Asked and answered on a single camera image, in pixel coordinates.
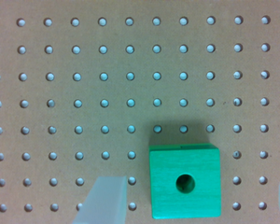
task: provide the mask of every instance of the pegboard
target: pegboard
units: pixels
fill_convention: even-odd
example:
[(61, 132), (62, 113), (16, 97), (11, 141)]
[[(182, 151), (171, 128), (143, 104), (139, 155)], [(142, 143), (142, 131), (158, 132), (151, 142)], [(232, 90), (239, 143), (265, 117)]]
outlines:
[[(152, 219), (148, 146), (206, 142), (222, 215)], [(126, 223), (280, 223), (280, 1), (0, 1), (0, 223), (71, 223), (99, 175)]]

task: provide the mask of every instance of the green block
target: green block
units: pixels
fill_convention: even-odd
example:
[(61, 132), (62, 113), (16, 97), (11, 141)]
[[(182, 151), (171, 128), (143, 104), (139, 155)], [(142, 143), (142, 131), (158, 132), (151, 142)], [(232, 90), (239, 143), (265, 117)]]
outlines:
[(219, 217), (219, 149), (212, 144), (150, 146), (153, 218)]

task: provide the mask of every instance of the block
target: block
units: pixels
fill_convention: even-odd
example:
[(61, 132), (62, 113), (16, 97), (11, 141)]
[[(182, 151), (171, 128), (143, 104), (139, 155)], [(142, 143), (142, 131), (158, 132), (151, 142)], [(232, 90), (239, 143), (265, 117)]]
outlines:
[(149, 147), (152, 217), (219, 217), (219, 149), (212, 144)]

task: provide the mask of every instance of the pegboard hole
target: pegboard hole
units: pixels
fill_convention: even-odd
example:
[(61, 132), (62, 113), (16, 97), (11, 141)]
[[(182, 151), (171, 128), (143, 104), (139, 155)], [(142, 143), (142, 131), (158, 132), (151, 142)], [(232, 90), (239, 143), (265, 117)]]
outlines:
[(210, 17), (207, 18), (206, 22), (209, 25), (214, 25), (216, 23), (216, 18), (213, 17), (213, 16), (210, 16)]
[(261, 18), (261, 22), (265, 25), (269, 24), (271, 22), (271, 18), (269, 16), (264, 16)]
[(179, 23), (182, 25), (182, 26), (185, 26), (188, 24), (188, 18), (187, 17), (182, 17), (179, 19)]
[(176, 187), (182, 193), (190, 193), (195, 189), (195, 180), (191, 175), (180, 175)]
[(268, 183), (267, 177), (261, 176), (261, 177), (259, 178), (259, 183), (260, 183), (261, 185), (265, 185), (266, 183)]
[(268, 79), (270, 77), (270, 73), (269, 71), (264, 70), (260, 73), (260, 76), (262, 77), (262, 79)]
[(236, 16), (234, 18), (234, 22), (235, 22), (235, 24), (240, 25), (240, 24), (242, 24), (244, 22), (244, 19), (241, 16)]
[(232, 205), (233, 210), (238, 211), (241, 209), (241, 204), (240, 203), (234, 203)]
[(106, 26), (106, 19), (102, 17), (98, 20), (98, 23), (100, 26)]
[(161, 25), (161, 19), (160, 19), (159, 17), (155, 17), (155, 18), (152, 20), (152, 24), (154, 24), (155, 26)]
[(133, 177), (133, 176), (129, 177), (128, 183), (129, 183), (129, 185), (135, 185), (136, 184), (136, 178)]
[(128, 17), (126, 20), (125, 20), (125, 24), (127, 26), (133, 26), (133, 18), (132, 17)]
[(267, 204), (265, 202), (259, 203), (259, 209), (260, 210), (265, 210), (267, 208)]
[(161, 126), (160, 126), (160, 125), (154, 126), (154, 127), (153, 127), (153, 131), (154, 131), (155, 133), (161, 133)]
[(234, 185), (239, 185), (239, 184), (242, 183), (242, 179), (241, 179), (241, 177), (239, 177), (239, 176), (235, 176), (235, 177), (233, 178), (232, 182), (233, 182)]
[(262, 159), (267, 159), (268, 156), (269, 156), (269, 153), (266, 152), (266, 151), (261, 151), (259, 156), (262, 158)]
[(234, 151), (233, 154), (232, 154), (232, 156), (233, 156), (236, 160), (238, 160), (238, 159), (240, 159), (240, 158), (242, 157), (242, 153), (241, 153), (240, 151)]
[(109, 158), (110, 158), (110, 154), (107, 151), (102, 153), (102, 159), (103, 160), (108, 160)]
[(242, 104), (242, 99), (241, 98), (235, 98), (234, 100), (233, 100), (233, 104), (235, 105), (235, 106), (240, 106), (241, 104)]

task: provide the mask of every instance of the beige surface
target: beige surface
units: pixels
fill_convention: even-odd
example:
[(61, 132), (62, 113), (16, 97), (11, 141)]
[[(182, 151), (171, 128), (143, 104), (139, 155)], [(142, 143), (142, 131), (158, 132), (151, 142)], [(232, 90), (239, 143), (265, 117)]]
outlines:
[[(127, 209), (126, 223), (280, 223), (277, 188), (280, 181), (280, 1), (0, 1), (0, 178), (6, 185), (0, 188), (0, 203), (7, 211), (0, 213), (0, 223), (71, 223), (77, 203), (83, 202), (99, 175), (134, 176), (135, 186), (128, 187), (128, 203), (135, 202), (137, 209)], [(208, 16), (216, 17), (216, 24), (206, 23)], [(236, 25), (234, 17), (241, 15), (244, 23)], [(261, 18), (271, 17), (263, 25)], [(152, 25), (155, 16), (161, 25)], [(189, 18), (182, 27), (179, 19)], [(50, 28), (43, 24), (51, 18)], [(80, 25), (73, 27), (72, 18), (79, 18)], [(97, 21), (107, 19), (107, 26)], [(134, 25), (124, 21), (133, 17)], [(26, 24), (16, 25), (18, 18)], [(235, 53), (233, 46), (241, 43), (244, 50)], [(262, 43), (269, 43), (271, 50), (262, 52)], [(135, 52), (128, 55), (127, 45)], [(152, 52), (152, 46), (161, 45), (161, 53)], [(179, 46), (186, 44), (189, 52), (181, 54)], [(206, 46), (215, 44), (216, 51), (207, 53)], [(24, 45), (27, 52), (19, 55), (17, 47)], [(53, 46), (53, 53), (44, 52), (46, 45)], [(81, 47), (74, 55), (71, 48)], [(108, 47), (106, 55), (98, 52), (101, 45)], [(260, 77), (268, 70), (269, 79)], [(233, 73), (243, 72), (236, 80)], [(160, 81), (152, 74), (161, 72)], [(179, 79), (186, 71), (189, 78)], [(208, 71), (216, 78), (206, 79)], [(26, 73), (27, 81), (20, 82), (19, 73)], [(46, 73), (52, 72), (55, 80), (48, 82)], [(82, 79), (75, 82), (72, 75), (79, 72)], [(99, 79), (102, 72), (109, 80)], [(135, 80), (128, 81), (126, 74), (135, 73)], [(262, 97), (270, 100), (261, 106)], [(214, 98), (215, 106), (205, 102)], [(243, 104), (233, 105), (235, 97)], [(134, 98), (135, 107), (126, 106)], [(155, 107), (154, 98), (162, 99), (162, 106)], [(181, 98), (189, 100), (185, 108), (179, 106)], [(22, 99), (29, 106), (22, 109)], [(47, 108), (48, 99), (56, 106)], [(83, 106), (76, 109), (73, 102), (80, 99)], [(108, 108), (101, 108), (100, 101), (107, 99)], [(259, 126), (268, 124), (269, 131), (261, 133)], [(128, 125), (136, 132), (127, 133)], [(160, 124), (162, 132), (155, 134), (153, 126)], [(205, 127), (213, 124), (214, 133)], [(241, 133), (234, 133), (234, 124), (242, 125)], [(48, 134), (48, 126), (57, 128)], [(81, 125), (83, 134), (75, 134)], [(100, 128), (107, 125), (108, 134)], [(179, 132), (180, 125), (189, 131)], [(28, 135), (21, 134), (21, 127), (30, 128)], [(153, 220), (151, 218), (149, 191), (149, 144), (185, 144), (211, 142), (221, 150), (222, 215), (208, 219)], [(111, 157), (101, 159), (107, 150)], [(137, 154), (133, 161), (127, 153)], [(240, 150), (240, 160), (232, 153)], [(262, 160), (259, 153), (266, 150), (269, 157)], [(55, 151), (56, 161), (48, 154)], [(77, 161), (75, 153), (82, 151), (84, 159)], [(21, 154), (28, 152), (29, 161)], [(234, 176), (242, 184), (234, 186)], [(262, 186), (259, 177), (267, 176), (269, 182)], [(32, 186), (26, 188), (22, 180), (29, 177)], [(58, 185), (52, 187), (49, 179), (56, 177)], [(85, 184), (78, 187), (78, 177)], [(240, 211), (232, 204), (239, 202)], [(260, 202), (268, 207), (261, 211)], [(23, 209), (26, 203), (33, 206), (31, 213)], [(58, 212), (51, 212), (52, 203), (59, 205)]]

